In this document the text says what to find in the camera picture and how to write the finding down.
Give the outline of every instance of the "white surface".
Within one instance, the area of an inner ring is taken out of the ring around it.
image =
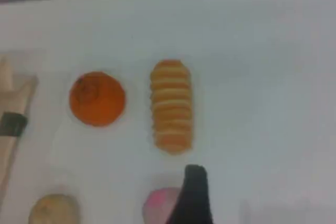
[[[1,6],[0,51],[40,84],[0,223],[25,223],[38,197],[64,190],[83,224],[141,223],[148,192],[180,185],[187,163],[208,169],[218,224],[238,223],[243,201],[336,208],[335,17],[334,0]],[[149,131],[149,73],[165,57],[182,58],[194,82],[194,149],[179,157],[155,149]],[[91,69],[113,73],[128,95],[103,130],[67,109],[71,83]]]

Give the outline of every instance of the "pink ball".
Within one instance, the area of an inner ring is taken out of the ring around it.
[[[162,188],[152,191],[143,205],[145,224],[165,224],[175,207],[179,188]]]

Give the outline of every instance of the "orange ball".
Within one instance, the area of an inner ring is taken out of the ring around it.
[[[79,120],[92,126],[113,123],[125,108],[126,94],[119,81],[103,72],[82,75],[70,90],[70,108]]]

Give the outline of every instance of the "bread roll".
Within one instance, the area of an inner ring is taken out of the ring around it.
[[[151,73],[151,90],[156,146],[170,154],[187,151],[193,139],[189,70],[179,60],[160,61]]]

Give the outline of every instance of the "potato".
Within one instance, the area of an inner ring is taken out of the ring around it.
[[[79,224],[77,201],[67,195],[51,194],[39,199],[29,215],[29,224]]]

